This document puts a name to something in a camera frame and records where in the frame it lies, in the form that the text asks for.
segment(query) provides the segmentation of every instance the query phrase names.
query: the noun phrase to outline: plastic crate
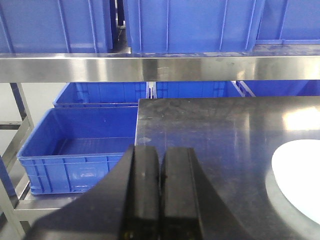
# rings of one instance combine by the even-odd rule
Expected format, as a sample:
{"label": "plastic crate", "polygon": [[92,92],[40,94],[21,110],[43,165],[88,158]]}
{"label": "plastic crate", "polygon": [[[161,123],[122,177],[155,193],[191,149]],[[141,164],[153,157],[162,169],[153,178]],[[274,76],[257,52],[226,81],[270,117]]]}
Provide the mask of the plastic crate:
{"label": "plastic crate", "polygon": [[156,83],[156,97],[219,98],[240,97],[240,94],[229,81],[170,81]]}
{"label": "plastic crate", "polygon": [[17,157],[32,194],[93,187],[135,143],[138,107],[52,108]]}
{"label": "plastic crate", "polygon": [[133,53],[251,51],[265,0],[124,0]]}
{"label": "plastic crate", "polygon": [[56,108],[138,106],[147,95],[145,82],[67,83],[54,100]]}
{"label": "plastic crate", "polygon": [[320,80],[245,81],[257,97],[320,96]]}
{"label": "plastic crate", "polygon": [[319,0],[266,0],[257,44],[320,44]]}
{"label": "plastic crate", "polygon": [[114,0],[0,0],[0,53],[108,53]]}

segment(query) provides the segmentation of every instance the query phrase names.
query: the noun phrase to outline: dark metal surface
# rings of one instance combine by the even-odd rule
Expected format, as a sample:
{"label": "dark metal surface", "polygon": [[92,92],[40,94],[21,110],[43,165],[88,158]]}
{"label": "dark metal surface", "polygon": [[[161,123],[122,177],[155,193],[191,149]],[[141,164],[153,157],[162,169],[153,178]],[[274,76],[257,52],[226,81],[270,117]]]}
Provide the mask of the dark metal surface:
{"label": "dark metal surface", "polygon": [[281,194],[274,151],[320,140],[320,97],[143,99],[136,144],[193,147],[217,194],[255,240],[318,240],[320,225]]}

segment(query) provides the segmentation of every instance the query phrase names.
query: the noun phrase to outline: metal shelf leg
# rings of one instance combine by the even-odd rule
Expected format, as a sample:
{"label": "metal shelf leg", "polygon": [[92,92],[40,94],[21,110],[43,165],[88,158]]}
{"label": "metal shelf leg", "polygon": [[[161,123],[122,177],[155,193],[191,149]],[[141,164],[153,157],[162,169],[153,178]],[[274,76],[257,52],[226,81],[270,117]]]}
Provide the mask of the metal shelf leg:
{"label": "metal shelf leg", "polygon": [[18,236],[19,239],[22,239],[24,237],[25,230],[23,228],[22,223],[19,221],[17,216],[15,215],[15,209],[12,204],[17,202],[17,196],[13,196],[13,200],[10,199],[10,197],[7,194],[6,188],[3,184],[3,182],[0,180],[0,206],[1,209],[8,221],[8,223],[11,225],[13,228],[13,231],[15,234]]}

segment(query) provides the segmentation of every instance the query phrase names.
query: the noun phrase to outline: black plastic part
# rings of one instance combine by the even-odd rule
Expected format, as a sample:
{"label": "black plastic part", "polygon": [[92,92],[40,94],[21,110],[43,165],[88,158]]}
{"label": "black plastic part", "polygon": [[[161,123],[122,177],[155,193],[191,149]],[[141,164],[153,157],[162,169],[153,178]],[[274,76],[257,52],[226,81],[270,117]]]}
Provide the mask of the black plastic part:
{"label": "black plastic part", "polygon": [[164,240],[252,240],[207,179],[193,148],[169,148],[161,171]]}
{"label": "black plastic part", "polygon": [[162,239],[202,239],[194,182],[188,148],[169,148],[161,169]]}
{"label": "black plastic part", "polygon": [[[153,214],[155,210],[148,210],[144,214],[143,210],[148,206],[144,203],[140,204],[143,198],[139,198],[139,194],[132,196],[129,191],[134,173],[145,173],[148,176],[150,171],[150,175],[155,175],[157,171],[153,167],[149,167],[146,161],[155,162],[158,160],[157,155],[154,155],[153,147],[140,146],[135,149],[133,146],[130,147],[112,171],[83,196],[62,209],[37,220],[25,240],[131,239],[130,234],[124,234],[126,233],[127,219],[131,219],[128,217],[131,216],[128,209],[131,209],[133,202],[138,206],[136,211],[142,212],[138,214],[142,222],[146,217],[146,221],[151,220],[153,225],[157,225],[158,214]],[[149,189],[157,194],[158,187],[152,189],[153,185],[149,184],[146,187],[147,178],[135,178],[139,179],[139,181],[133,181],[135,188],[145,189],[145,191]],[[158,209],[158,197],[159,194],[148,198],[149,201],[155,201],[152,208]]]}
{"label": "black plastic part", "polygon": [[157,240],[159,160],[154,147],[136,146],[122,239]]}

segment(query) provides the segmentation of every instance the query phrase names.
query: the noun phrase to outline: stainless steel shelf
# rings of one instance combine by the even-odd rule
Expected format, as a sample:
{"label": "stainless steel shelf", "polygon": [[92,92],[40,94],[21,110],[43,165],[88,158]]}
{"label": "stainless steel shelf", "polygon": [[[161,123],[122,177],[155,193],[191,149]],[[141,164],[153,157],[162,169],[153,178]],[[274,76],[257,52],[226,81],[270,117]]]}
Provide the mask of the stainless steel shelf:
{"label": "stainless steel shelf", "polygon": [[252,52],[0,54],[0,83],[319,80],[320,45]]}

